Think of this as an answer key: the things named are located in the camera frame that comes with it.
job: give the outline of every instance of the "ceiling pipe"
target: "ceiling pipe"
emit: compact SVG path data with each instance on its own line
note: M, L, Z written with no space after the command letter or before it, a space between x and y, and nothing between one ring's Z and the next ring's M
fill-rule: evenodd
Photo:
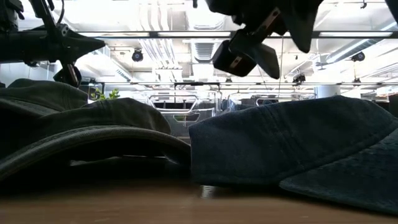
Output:
M158 14L159 14L159 5L157 3L157 0L152 0L152 10L150 12L150 24L154 28L154 30L161 30L159 26L159 21L158 21ZM164 39L159 39L158 40L161 46L164 49L164 52L166 54L166 57L164 57L163 52L159 49L159 45L157 45L157 49L160 52L162 58L166 61L167 66L166 68L169 68L169 65L172 63L171 62L171 56L170 53L167 49L166 42Z
M132 12L132 15L135 15L135 16L132 17L132 19L131 19L132 24L129 24L129 28L131 30L144 31L144 29L141 26L140 19L139 19L140 4L135 0L130 0L130 1L132 2L131 8L134 10ZM152 49L149 47L149 43L147 42L148 40L139 39L138 41L139 41L141 47L146 51L146 54L149 56L149 58L153 62L156 62L158 67L161 67L162 64L157 61L155 52L153 52Z
M141 19L141 26L144 28L144 30L151 30L149 21L148 21L149 2L146 1L144 4L142 4L142 6L143 6L142 13L140 12L140 16L139 16ZM146 40L146 41L149 44L148 48L153 50L153 52L155 53L155 57L156 57L157 61L162 62L163 68L167 68L167 62L163 58L162 51L159 49L159 45L157 44L156 40L150 39L150 40Z
M397 31L398 30L397 22L394 19L391 19L383 23L381 26L377 27L376 30ZM345 45L344 47L328 55L326 57L326 63L327 64L336 63L346 58L352 57L353 55L356 55L361 51L363 51L364 49L367 49L383 40L384 39L353 40L351 43Z
M163 1L163 0L159 0L159 5L160 5L160 25L162 26L163 30L169 31L170 28L169 28L169 24L167 22L167 18L168 18L167 5L166 5L165 1ZM178 61L175 56L172 40L165 39L165 43L166 43L166 50L169 52L170 59L173 63L173 66L175 68L178 68Z

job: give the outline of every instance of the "baseball cap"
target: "baseball cap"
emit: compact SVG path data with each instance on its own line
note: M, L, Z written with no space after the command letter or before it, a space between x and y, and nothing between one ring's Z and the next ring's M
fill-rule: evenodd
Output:
M398 119L334 96L226 113L190 126L192 178L203 185L279 185L398 215Z
M190 146L171 136L168 122L149 105L130 98L86 104L84 92L57 82L13 84L0 96L0 180L52 157L162 156L190 163Z
M87 94L59 82L20 78L0 88L0 108L29 117L40 117L87 104Z

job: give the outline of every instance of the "green plant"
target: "green plant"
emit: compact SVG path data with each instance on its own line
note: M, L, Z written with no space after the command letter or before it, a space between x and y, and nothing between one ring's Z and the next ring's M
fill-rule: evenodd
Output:
M91 97L94 100L113 100L119 98L120 95L119 95L119 90L116 88L112 90L112 92L109 94L109 97L105 97L105 95L101 92L101 90L96 88L95 92L91 94Z

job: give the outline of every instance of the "navy blue cap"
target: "navy blue cap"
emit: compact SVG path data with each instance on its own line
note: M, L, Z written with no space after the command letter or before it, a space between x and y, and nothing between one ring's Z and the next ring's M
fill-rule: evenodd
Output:
M398 215L397 128L378 105L343 96L226 113L190 127L192 176Z

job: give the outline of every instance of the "wooden table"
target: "wooden table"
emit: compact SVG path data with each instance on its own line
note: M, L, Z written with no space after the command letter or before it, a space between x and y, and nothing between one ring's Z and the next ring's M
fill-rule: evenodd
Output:
M280 190L201 187L183 172L141 165L74 167L58 179L41 173L35 183L18 177L18 187L10 188L12 180L0 191L0 223L398 223Z

